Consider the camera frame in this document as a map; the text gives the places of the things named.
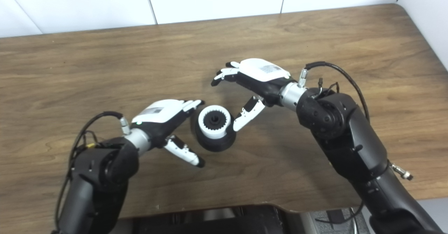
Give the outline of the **white and black right hand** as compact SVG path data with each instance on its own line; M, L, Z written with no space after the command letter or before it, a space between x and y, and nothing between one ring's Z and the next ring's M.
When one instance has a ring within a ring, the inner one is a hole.
M211 81L217 86L221 81L236 82L255 95L243 106L233 121L232 128L238 132L261 113L265 107L282 107L283 89L293 82L290 73L283 68L259 58L227 62Z

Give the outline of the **white and black left hand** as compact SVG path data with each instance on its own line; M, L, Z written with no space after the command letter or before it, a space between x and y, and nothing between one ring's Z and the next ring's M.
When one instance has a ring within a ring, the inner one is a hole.
M139 156L164 148L187 163L203 168L205 161L194 153L174 131L205 102L203 100L165 99L152 103L132 119L125 138L137 149Z

